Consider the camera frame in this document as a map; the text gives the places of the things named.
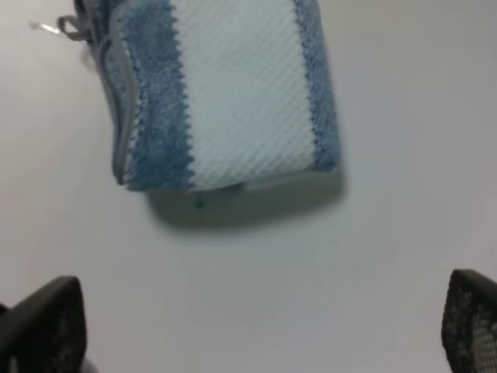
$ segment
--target black mesh object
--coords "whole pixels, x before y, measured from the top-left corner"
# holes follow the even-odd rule
[[[0,315],[0,373],[13,358],[19,373],[79,372],[85,351],[85,311],[75,277],[59,277]]]
[[[473,270],[450,279],[442,343],[454,373],[497,373],[497,284]]]

